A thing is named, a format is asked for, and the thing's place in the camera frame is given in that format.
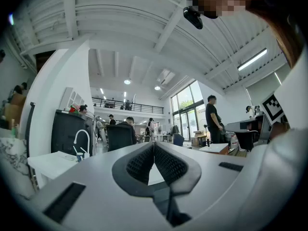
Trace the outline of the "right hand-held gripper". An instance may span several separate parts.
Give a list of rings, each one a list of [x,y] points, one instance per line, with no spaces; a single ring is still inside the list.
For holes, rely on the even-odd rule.
[[[240,148],[247,151],[268,144],[276,136],[290,129],[282,107],[273,93],[265,98],[258,108],[262,111],[254,118],[225,126],[227,132],[235,133]]]

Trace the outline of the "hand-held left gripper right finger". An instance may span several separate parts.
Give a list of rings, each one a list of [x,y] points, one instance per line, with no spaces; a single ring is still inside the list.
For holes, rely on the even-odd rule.
[[[154,143],[154,163],[172,194],[189,194],[202,175],[195,160],[160,142]]]

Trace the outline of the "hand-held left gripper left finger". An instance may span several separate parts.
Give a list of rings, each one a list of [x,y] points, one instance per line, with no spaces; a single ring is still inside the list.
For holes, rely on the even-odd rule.
[[[131,196],[153,197],[154,190],[148,185],[153,164],[154,144],[148,143],[119,158],[113,164],[113,179],[123,191]]]

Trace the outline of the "cardboard box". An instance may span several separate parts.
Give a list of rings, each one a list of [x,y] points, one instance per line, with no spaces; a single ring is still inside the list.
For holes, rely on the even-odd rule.
[[[194,131],[191,137],[192,146],[205,146],[207,142],[207,134],[204,131]]]

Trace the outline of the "blue chair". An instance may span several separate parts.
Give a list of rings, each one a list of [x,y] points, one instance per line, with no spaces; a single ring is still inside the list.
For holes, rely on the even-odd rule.
[[[173,144],[176,145],[176,146],[180,146],[182,147],[183,146],[183,143],[184,143],[184,137],[179,134],[179,133],[174,133],[173,134]]]

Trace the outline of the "black office chair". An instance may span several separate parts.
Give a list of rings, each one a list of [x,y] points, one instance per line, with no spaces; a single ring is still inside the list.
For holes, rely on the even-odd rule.
[[[108,152],[133,145],[132,128],[126,125],[107,125]]]

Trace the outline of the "white gooseneck faucet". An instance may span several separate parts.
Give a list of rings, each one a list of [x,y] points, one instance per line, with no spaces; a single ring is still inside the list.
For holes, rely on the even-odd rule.
[[[78,130],[77,133],[76,133],[76,135],[75,135],[75,139],[74,139],[74,142],[73,142],[73,143],[74,143],[74,144],[77,143],[77,137],[78,137],[78,135],[79,135],[80,132],[84,132],[84,133],[87,135],[87,138],[88,138],[87,150],[86,150],[86,151],[84,150],[84,159],[87,159],[87,158],[90,157],[90,136],[89,136],[88,132],[87,132],[86,130],[84,130],[84,129]]]

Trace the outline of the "ceiling tube light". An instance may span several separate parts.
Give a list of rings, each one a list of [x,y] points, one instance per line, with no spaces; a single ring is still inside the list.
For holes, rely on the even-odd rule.
[[[253,57],[251,57],[250,59],[248,59],[246,62],[244,62],[243,64],[241,64],[240,66],[237,67],[238,71],[242,71],[243,69],[245,69],[246,67],[248,67],[249,65],[251,65],[252,63],[254,63],[255,61],[257,61],[258,59],[260,59],[261,57],[263,57],[264,55],[266,55],[268,52],[268,49],[264,48],[263,50],[261,50],[259,53],[257,53],[256,55],[254,55]]]

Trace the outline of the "white-capped plastic jug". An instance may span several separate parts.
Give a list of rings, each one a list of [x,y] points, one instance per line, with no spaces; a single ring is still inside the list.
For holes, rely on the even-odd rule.
[[[231,136],[230,149],[231,151],[239,148],[239,142],[236,135]]]

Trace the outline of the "black cabinet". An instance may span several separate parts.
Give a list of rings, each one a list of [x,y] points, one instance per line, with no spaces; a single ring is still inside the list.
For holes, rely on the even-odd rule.
[[[86,130],[90,136],[90,156],[93,156],[93,146],[95,145],[94,119],[83,114],[56,110],[51,134],[51,152],[55,153],[60,151],[66,154],[76,155],[73,146],[75,146],[78,153],[83,152],[80,147],[87,150],[88,138],[84,132],[80,132],[77,137],[77,143],[73,143],[75,135],[80,129]]]

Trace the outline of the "glass doors and windows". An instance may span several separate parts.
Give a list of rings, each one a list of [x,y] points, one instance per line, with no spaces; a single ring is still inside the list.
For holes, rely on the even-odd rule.
[[[205,131],[205,103],[198,81],[171,97],[171,107],[173,124],[185,141],[190,141],[197,131]]]

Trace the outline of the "black vertical bar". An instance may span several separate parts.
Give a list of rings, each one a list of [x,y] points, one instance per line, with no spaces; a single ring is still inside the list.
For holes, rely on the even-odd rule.
[[[26,124],[26,133],[25,133],[25,140],[26,140],[26,155],[27,157],[30,157],[29,155],[29,141],[30,141],[30,128],[31,128],[31,122],[32,122],[32,116],[33,116],[33,112],[35,109],[35,103],[31,102],[30,103],[30,112],[28,115],[28,119],[27,119],[27,124]]]

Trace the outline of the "ceiling air conditioner vent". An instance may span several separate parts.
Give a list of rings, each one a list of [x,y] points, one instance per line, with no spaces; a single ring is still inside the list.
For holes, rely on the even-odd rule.
[[[175,73],[171,72],[168,69],[164,69],[158,76],[157,81],[161,85],[166,85],[173,79],[174,76],[175,76]]]

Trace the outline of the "marble counter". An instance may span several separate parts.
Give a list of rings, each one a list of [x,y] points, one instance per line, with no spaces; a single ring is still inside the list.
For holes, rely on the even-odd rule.
[[[0,138],[0,173],[14,195],[28,200],[34,193],[23,140]]]

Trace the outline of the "white arched frame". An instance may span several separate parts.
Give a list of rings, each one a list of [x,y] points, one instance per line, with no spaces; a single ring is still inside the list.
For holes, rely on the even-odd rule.
[[[66,87],[59,105],[59,110],[69,111],[72,105],[79,106],[83,104],[84,100],[82,97],[72,87]]]

